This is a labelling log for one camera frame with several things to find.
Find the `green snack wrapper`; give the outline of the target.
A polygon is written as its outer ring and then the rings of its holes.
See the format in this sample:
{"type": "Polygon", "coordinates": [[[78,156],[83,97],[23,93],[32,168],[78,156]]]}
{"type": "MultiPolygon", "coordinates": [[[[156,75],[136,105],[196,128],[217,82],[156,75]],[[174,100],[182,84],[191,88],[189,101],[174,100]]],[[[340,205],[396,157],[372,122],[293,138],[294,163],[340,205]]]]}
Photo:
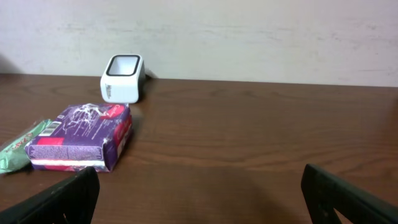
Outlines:
{"type": "Polygon", "coordinates": [[[19,171],[30,164],[24,148],[51,122],[51,119],[36,121],[16,138],[1,145],[1,174],[19,171]]]}

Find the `purple snack package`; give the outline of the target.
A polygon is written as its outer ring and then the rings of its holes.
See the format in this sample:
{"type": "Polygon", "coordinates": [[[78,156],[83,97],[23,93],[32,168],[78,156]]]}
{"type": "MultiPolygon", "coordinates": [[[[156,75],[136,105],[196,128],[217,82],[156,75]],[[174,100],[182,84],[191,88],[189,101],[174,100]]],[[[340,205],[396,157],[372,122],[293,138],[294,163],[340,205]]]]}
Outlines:
{"type": "Polygon", "coordinates": [[[38,170],[111,172],[131,135],[128,104],[70,105],[25,146],[38,170]]]}

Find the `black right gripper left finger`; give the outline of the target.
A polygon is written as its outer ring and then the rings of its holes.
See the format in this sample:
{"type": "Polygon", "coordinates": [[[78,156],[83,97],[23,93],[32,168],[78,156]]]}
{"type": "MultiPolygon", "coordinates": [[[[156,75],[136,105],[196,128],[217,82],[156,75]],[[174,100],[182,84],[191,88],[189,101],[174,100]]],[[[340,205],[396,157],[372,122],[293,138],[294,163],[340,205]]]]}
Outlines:
{"type": "Polygon", "coordinates": [[[100,183],[94,167],[71,177],[1,212],[7,223],[91,223],[100,183]]]}

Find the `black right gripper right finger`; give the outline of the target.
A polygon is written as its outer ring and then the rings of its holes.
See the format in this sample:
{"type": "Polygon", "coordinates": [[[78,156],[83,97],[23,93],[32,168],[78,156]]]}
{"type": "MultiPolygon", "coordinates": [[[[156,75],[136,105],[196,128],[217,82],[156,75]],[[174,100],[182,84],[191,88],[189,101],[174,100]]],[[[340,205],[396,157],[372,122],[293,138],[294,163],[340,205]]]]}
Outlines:
{"type": "Polygon", "coordinates": [[[304,168],[301,189],[313,223],[397,223],[397,207],[314,164],[304,168]]]}

